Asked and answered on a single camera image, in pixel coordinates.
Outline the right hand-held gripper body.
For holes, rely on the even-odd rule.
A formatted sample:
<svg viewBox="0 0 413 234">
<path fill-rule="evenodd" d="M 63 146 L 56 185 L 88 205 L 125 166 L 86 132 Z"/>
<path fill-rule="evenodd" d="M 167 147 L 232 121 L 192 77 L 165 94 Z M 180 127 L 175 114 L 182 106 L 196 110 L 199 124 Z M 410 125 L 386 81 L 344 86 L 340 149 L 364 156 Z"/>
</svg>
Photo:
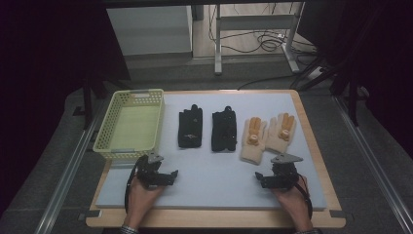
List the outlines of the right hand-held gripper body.
<svg viewBox="0 0 413 234">
<path fill-rule="evenodd" d="M 299 179 L 295 167 L 297 162 L 302 162 L 301 157 L 288 153 L 281 153 L 271 160 L 273 163 L 273 176 L 270 177 L 270 187 L 278 189 L 290 189 Z"/>
</svg>

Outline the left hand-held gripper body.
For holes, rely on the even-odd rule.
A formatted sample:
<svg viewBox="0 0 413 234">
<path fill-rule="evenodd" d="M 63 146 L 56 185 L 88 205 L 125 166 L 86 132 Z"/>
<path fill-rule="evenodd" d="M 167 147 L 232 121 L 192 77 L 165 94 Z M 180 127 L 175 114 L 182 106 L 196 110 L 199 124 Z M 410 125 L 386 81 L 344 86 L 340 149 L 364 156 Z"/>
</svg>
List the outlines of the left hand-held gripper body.
<svg viewBox="0 0 413 234">
<path fill-rule="evenodd" d="M 162 156 L 152 153 L 143 155 L 136 161 L 136 177 L 145 189 L 163 185 L 163 181 L 167 180 L 164 174 L 158 173 L 162 160 Z"/>
</svg>

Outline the beige glove with orange bear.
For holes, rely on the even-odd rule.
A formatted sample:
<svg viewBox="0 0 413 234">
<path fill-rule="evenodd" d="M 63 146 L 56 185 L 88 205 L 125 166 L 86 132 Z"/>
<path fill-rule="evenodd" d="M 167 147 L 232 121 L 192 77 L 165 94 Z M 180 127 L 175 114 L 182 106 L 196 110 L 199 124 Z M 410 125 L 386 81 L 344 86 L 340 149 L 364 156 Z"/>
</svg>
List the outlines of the beige glove with orange bear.
<svg viewBox="0 0 413 234">
<path fill-rule="evenodd" d="M 267 125 L 259 117 L 247 119 L 244 123 L 241 159 L 259 165 L 265 149 L 264 130 Z"/>
<path fill-rule="evenodd" d="M 291 144 L 296 128 L 296 119 L 289 113 L 280 113 L 270 120 L 265 131 L 265 147 L 279 153 L 284 153 Z"/>
</svg>

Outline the pale green plastic basket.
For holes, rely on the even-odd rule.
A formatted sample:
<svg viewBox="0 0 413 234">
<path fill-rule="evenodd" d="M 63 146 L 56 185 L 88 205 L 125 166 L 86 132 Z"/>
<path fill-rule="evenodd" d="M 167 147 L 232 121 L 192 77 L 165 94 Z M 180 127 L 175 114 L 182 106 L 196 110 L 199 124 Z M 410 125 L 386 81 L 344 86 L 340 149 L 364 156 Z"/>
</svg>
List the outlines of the pale green plastic basket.
<svg viewBox="0 0 413 234">
<path fill-rule="evenodd" d="M 113 94 L 93 150 L 108 160 L 133 160 L 157 152 L 165 110 L 162 89 Z"/>
</svg>

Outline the black glove with logo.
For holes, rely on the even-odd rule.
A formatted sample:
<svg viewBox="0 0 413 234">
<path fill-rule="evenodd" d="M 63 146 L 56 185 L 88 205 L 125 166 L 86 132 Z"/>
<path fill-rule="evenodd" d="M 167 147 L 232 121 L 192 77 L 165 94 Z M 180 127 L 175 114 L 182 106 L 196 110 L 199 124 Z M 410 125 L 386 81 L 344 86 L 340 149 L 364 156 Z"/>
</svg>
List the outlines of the black glove with logo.
<svg viewBox="0 0 413 234">
<path fill-rule="evenodd" d="M 198 148 L 202 146 L 203 110 L 193 104 L 179 113 L 178 146 Z"/>
</svg>

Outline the plain black glove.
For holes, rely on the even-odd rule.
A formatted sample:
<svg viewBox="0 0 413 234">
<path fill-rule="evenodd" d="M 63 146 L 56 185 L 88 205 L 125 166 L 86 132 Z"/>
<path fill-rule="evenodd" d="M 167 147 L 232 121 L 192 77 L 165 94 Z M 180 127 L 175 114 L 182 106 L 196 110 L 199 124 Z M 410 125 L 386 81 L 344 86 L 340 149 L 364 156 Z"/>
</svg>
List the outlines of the plain black glove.
<svg viewBox="0 0 413 234">
<path fill-rule="evenodd" d="M 231 106 L 212 114 L 211 150 L 235 151 L 237 145 L 237 118 Z"/>
</svg>

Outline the person's right hand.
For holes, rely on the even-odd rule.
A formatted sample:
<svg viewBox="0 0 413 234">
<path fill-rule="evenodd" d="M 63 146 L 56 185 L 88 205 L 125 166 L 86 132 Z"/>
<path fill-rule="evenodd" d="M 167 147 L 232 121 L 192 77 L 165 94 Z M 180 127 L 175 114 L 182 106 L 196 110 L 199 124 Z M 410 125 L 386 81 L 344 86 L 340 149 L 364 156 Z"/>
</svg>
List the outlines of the person's right hand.
<svg viewBox="0 0 413 234">
<path fill-rule="evenodd" d="M 309 218 L 308 205 L 298 188 L 293 187 L 287 191 L 272 189 L 272 193 L 284 211 L 290 215 L 296 231 L 311 230 L 314 228 Z"/>
</svg>

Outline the person's left hand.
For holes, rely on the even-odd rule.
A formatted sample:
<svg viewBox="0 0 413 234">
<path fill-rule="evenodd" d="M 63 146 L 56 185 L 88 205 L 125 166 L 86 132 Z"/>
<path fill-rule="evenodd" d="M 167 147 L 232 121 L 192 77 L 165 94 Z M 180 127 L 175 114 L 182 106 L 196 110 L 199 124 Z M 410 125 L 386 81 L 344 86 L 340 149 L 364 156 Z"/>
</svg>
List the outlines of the person's left hand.
<svg viewBox="0 0 413 234">
<path fill-rule="evenodd" d="M 137 230 L 141 221 L 151 210 L 158 197 L 163 193 L 165 187 L 158 186 L 147 190 L 136 177 L 131 182 L 128 198 L 128 211 L 124 224 Z"/>
</svg>

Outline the white foam mat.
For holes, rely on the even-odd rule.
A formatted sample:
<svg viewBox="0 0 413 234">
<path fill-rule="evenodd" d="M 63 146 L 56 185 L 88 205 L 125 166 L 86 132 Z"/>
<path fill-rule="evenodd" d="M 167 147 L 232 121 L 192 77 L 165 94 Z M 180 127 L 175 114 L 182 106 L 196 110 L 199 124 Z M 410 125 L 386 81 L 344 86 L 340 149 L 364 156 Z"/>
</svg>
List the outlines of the white foam mat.
<svg viewBox="0 0 413 234">
<path fill-rule="evenodd" d="M 314 209 L 326 208 L 319 175 L 303 132 L 303 119 L 296 105 L 300 102 L 293 93 L 266 94 L 167 94 L 159 154 L 164 157 L 160 171 L 178 171 L 174 185 L 168 187 L 157 200 L 161 209 L 224 209 L 271 210 L 279 203 L 271 192 L 261 187 L 256 173 L 270 176 L 272 159 L 276 153 L 264 151 L 262 162 L 251 164 L 241 159 L 244 122 L 259 117 L 265 122 L 281 113 L 288 113 L 297 121 L 289 154 L 303 160 L 296 164 L 310 188 Z M 203 110 L 203 141 L 199 148 L 181 149 L 177 143 L 178 113 L 192 104 Z M 234 152 L 211 150 L 212 114 L 230 106 L 237 117 L 237 146 Z"/>
</svg>

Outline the black stand legs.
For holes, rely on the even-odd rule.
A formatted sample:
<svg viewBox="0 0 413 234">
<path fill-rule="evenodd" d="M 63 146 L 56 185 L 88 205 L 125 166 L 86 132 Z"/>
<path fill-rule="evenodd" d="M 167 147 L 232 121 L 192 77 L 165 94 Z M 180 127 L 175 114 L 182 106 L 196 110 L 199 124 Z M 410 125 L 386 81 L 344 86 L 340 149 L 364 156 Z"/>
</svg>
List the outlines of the black stand legs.
<svg viewBox="0 0 413 234">
<path fill-rule="evenodd" d="M 307 78 L 324 62 L 325 59 L 323 57 L 315 58 L 303 71 L 297 74 L 297 77 L 290 85 L 290 89 L 298 92 L 307 91 L 329 78 L 334 78 L 329 91 L 334 97 L 338 97 L 344 93 L 345 89 L 348 89 L 348 95 L 345 97 L 347 113 L 352 123 L 357 127 L 357 102 L 359 100 L 366 100 L 366 97 L 360 97 L 358 95 L 358 81 L 352 62 L 348 58 L 345 58 L 334 66 L 328 67 L 326 71 L 313 80 L 300 85 L 303 79 Z"/>
<path fill-rule="evenodd" d="M 107 81 L 121 90 L 130 90 L 131 87 L 119 80 L 104 77 L 102 75 L 86 75 L 83 79 L 83 106 L 77 106 L 73 112 L 74 116 L 83 115 L 85 117 L 84 130 L 86 130 L 93 120 L 93 102 L 92 95 L 97 99 L 105 99 L 108 96 L 108 90 L 104 86 Z"/>
</svg>

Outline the white power strip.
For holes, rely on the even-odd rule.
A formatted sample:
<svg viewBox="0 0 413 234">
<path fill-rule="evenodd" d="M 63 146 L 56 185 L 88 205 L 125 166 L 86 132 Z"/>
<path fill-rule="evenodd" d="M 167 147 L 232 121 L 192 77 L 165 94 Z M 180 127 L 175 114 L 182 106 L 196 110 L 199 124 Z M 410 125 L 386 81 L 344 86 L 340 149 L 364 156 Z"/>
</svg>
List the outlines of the white power strip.
<svg viewBox="0 0 413 234">
<path fill-rule="evenodd" d="M 322 73 L 323 73 L 324 69 L 321 66 L 318 66 L 317 68 L 315 68 L 309 75 L 308 75 L 308 79 L 309 80 L 314 80 L 316 78 L 318 78 Z"/>
</svg>

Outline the white cabinet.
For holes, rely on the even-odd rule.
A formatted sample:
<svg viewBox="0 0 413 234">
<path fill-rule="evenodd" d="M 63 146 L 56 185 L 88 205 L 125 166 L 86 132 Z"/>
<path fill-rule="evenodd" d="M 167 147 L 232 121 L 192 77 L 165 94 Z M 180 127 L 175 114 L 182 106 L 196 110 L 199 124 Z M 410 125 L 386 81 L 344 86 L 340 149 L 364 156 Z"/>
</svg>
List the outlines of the white cabinet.
<svg viewBox="0 0 413 234">
<path fill-rule="evenodd" d="M 108 9 L 124 56 L 190 53 L 190 6 Z"/>
</svg>

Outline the dark curtain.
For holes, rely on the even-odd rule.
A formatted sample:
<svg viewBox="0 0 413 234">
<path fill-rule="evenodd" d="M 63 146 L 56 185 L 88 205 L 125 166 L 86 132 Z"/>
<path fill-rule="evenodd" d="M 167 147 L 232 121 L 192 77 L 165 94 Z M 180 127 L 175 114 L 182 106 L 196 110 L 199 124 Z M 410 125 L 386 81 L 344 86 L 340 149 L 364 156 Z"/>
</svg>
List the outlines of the dark curtain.
<svg viewBox="0 0 413 234">
<path fill-rule="evenodd" d="M 0 0 L 0 215 L 52 137 L 66 97 L 129 72 L 105 0 Z"/>
<path fill-rule="evenodd" d="M 298 34 L 330 65 L 351 63 L 366 106 L 413 158 L 413 0 L 307 0 Z"/>
</svg>

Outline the black corner bracket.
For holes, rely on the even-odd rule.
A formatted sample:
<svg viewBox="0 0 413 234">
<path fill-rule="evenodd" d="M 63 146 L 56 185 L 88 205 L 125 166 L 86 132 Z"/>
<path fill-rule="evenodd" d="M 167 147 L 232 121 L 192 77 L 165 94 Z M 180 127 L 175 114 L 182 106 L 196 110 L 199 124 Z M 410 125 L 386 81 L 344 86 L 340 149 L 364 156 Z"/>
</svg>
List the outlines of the black corner bracket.
<svg viewBox="0 0 413 234">
<path fill-rule="evenodd" d="M 346 221 L 352 221 L 354 216 L 351 213 L 338 210 L 330 210 L 330 216 L 334 218 L 344 218 Z"/>
<path fill-rule="evenodd" d="M 79 221 L 85 221 L 88 217 L 100 217 L 101 210 L 82 211 L 78 214 Z"/>
</svg>

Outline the aluminium rail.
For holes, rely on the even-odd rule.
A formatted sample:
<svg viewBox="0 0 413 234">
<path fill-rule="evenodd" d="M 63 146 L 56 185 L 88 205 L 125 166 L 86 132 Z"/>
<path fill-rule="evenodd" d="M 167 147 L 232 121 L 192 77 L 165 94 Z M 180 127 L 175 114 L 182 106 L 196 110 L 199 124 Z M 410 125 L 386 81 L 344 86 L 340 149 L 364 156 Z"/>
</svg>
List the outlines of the aluminium rail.
<svg viewBox="0 0 413 234">
<path fill-rule="evenodd" d="M 401 196 L 396 191 L 385 171 L 379 164 L 379 161 L 377 160 L 372 148 L 362 134 L 360 128 L 354 124 L 352 119 L 347 114 L 348 108 L 346 104 L 338 97 L 333 97 L 332 100 L 338 106 L 339 112 L 346 126 L 348 127 L 352 138 L 356 142 L 356 145 L 361 152 L 361 155 L 366 162 L 367 167 L 371 171 L 385 199 L 390 205 L 390 208 L 393 211 L 397 222 L 401 226 L 403 233 L 413 234 L 413 215 L 410 213 Z"/>
<path fill-rule="evenodd" d="M 71 153 L 68 163 L 62 171 L 62 175 L 56 185 L 56 189 L 49 200 L 48 206 L 43 212 L 42 217 L 40 218 L 34 234 L 51 234 L 60 209 L 63 206 L 64 200 L 66 199 L 73 179 L 78 171 L 90 139 L 94 133 L 95 126 L 98 122 L 102 109 L 104 108 L 104 104 L 104 100 L 98 100 L 96 102 L 96 105 L 93 108 L 94 117 L 92 118 L 89 126 L 82 131 L 80 139 L 78 140 L 74 151 Z"/>
</svg>

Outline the white metal desk frame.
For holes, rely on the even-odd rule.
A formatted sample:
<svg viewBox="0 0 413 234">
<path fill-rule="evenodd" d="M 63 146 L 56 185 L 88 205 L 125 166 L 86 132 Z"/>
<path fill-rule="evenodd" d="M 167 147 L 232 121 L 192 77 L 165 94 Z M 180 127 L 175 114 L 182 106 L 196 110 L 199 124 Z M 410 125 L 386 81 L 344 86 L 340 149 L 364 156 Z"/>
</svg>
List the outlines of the white metal desk frame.
<svg viewBox="0 0 413 234">
<path fill-rule="evenodd" d="M 294 39 L 298 22 L 304 3 L 299 2 L 295 11 L 287 15 L 270 15 L 270 16 L 229 16 L 222 17 L 220 14 L 220 5 L 216 5 L 216 22 L 215 22 L 215 54 L 214 54 L 214 73 L 222 74 L 222 53 L 220 33 L 222 31 L 239 31 L 254 29 L 286 29 L 289 31 L 287 39 L 282 43 L 282 51 L 289 64 L 292 73 L 298 73 L 299 67 L 291 51 L 291 44 Z"/>
</svg>

